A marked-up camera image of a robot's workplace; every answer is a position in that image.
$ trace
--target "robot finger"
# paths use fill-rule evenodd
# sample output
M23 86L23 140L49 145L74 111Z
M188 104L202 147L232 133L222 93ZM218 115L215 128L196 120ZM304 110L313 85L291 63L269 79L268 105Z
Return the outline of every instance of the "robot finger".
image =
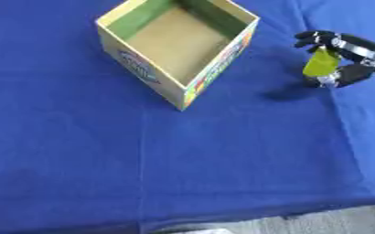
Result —
M316 45L317 39L316 37L307 37L304 39L299 40L297 43L295 43L296 48L303 48L308 45Z
M317 31L306 31L295 35L297 39L305 39L308 37L317 37L317 36L334 36L334 32L317 30Z
M308 49L307 52L310 53L310 54L316 53L316 51L317 51L320 47L321 47L320 45L313 46L313 47L311 47L310 49Z

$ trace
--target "box wall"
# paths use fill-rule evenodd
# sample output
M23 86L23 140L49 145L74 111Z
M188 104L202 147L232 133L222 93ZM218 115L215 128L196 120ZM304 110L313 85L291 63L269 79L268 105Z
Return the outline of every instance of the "box wall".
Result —
M231 62L236 59L244 49L247 48L258 20L249 24L221 53L204 68L197 77L189 84L185 92L184 107L186 109L201 94L221 72L223 72Z
M179 110L183 108L184 89L170 79L167 74L147 61L125 43L113 37L106 29L99 27L99 34L105 52L130 70L146 85L154 89Z

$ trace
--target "gray floor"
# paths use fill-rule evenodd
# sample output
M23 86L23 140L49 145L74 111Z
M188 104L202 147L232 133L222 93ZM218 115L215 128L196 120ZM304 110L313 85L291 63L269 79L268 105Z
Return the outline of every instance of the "gray floor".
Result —
M234 234L375 234L375 207L310 214L291 220L265 218L204 226L225 228Z

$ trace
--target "box bottom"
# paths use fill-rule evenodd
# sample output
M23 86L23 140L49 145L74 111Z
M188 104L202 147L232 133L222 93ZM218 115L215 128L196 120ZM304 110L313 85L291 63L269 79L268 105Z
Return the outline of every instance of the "box bottom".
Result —
M175 5L127 42L180 83L188 85L231 40Z

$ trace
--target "printed graphic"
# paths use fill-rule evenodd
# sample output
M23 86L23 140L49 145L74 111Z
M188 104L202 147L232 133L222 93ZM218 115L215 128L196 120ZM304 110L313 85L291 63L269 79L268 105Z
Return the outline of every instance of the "printed graphic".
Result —
M157 80L155 73L152 71L151 66L143 59L124 51L118 51L118 54L121 62L141 80L160 83L159 80Z
M228 49L221 57L220 61L217 62L213 68L205 74L195 85L187 90L185 94L185 107L189 106L196 97L205 90L210 83L215 80L221 72L223 72L231 62L237 58L241 52L249 45L252 40L253 30L251 30L242 40L236 45Z

